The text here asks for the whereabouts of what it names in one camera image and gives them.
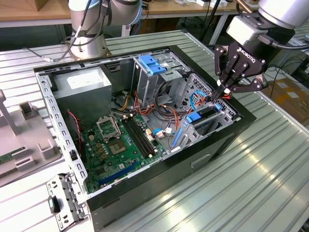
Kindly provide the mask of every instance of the side panel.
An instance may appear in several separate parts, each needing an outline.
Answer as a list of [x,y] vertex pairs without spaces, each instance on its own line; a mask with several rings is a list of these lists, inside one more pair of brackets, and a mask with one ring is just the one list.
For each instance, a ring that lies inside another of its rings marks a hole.
[[[197,169],[203,167],[213,156],[217,155],[217,151],[223,147],[226,141],[229,141],[230,138],[234,139],[236,136],[237,135],[231,135],[230,137],[225,137],[217,141],[118,198],[114,198],[112,201],[105,203],[102,207],[94,210],[91,215],[95,231],[99,231],[108,226],[121,216],[162,193],[167,188],[176,184]],[[104,199],[107,197],[107,194],[108,193],[104,192],[100,194],[99,197]],[[91,205],[94,203],[93,199],[90,199],[87,202],[91,209]]]

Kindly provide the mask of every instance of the white label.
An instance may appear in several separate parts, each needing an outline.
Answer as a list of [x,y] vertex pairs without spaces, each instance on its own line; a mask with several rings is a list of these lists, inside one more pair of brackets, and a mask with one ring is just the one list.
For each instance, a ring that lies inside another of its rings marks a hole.
[[70,76],[67,78],[67,81],[71,89],[76,89],[103,82],[103,79],[97,72],[89,72],[77,76]]
[[160,65],[161,65],[161,67],[168,67],[169,66],[167,63],[162,63]]
[[277,83],[281,88],[287,88],[288,86],[284,82]]
[[167,127],[167,128],[165,129],[165,132],[166,132],[167,134],[171,134],[171,133],[172,133],[172,128]]
[[299,98],[299,96],[294,92],[288,92],[291,98]]

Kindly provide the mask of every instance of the red wire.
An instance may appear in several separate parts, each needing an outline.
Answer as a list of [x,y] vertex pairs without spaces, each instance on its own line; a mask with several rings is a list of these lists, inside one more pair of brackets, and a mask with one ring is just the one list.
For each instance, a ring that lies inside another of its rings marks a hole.
[[67,113],[70,114],[70,115],[74,118],[74,121],[75,121],[75,123],[76,123],[77,131],[78,131],[78,138],[79,138],[79,153],[81,153],[81,152],[82,152],[81,130],[80,130],[80,128],[79,128],[77,118],[76,118],[75,115],[74,115],[73,113],[71,113],[70,111],[67,111]]

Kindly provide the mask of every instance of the cardboard box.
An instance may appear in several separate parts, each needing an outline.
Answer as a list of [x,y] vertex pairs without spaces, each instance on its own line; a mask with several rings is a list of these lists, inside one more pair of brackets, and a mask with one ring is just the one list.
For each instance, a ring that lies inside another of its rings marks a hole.
[[29,11],[39,11],[48,0],[0,0],[0,5]]
[[[262,90],[270,97],[273,82]],[[309,125],[309,94],[289,78],[276,80],[271,99],[304,126]]]

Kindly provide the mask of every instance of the aluminum table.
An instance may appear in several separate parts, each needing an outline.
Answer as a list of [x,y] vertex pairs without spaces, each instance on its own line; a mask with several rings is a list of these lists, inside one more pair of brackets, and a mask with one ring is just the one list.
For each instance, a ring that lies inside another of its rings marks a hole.
[[[113,38],[107,45],[113,54],[178,45],[215,78],[212,52],[189,33]],[[57,58],[65,49],[56,45],[35,51]],[[63,62],[71,60],[68,55]],[[1,52],[0,88],[9,111],[31,101],[54,135],[32,70],[46,64],[28,51]],[[298,231],[309,217],[309,131],[260,92],[234,96],[257,120],[225,154],[103,232]],[[60,158],[0,188],[0,231],[57,231],[45,182],[67,171]],[[85,220],[68,231],[90,232],[92,223]]]

